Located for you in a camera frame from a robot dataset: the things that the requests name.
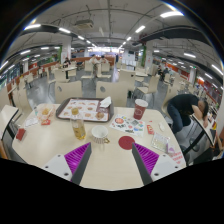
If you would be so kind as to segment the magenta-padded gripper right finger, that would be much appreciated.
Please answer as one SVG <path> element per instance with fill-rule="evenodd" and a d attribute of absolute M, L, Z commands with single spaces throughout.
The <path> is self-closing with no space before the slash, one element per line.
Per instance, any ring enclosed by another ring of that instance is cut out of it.
<path fill-rule="evenodd" d="M 137 143 L 132 144 L 132 154 L 135 158 L 143 185 L 148 185 L 181 169 L 169 155 L 158 155 L 154 151 Z"/>

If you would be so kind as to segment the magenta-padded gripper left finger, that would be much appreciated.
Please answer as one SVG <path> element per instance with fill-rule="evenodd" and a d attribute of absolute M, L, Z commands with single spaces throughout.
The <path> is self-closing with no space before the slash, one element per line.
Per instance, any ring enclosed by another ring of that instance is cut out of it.
<path fill-rule="evenodd" d="M 84 144 L 65 155 L 56 154 L 43 166 L 43 169 L 79 185 L 91 152 L 91 143 Z"/>

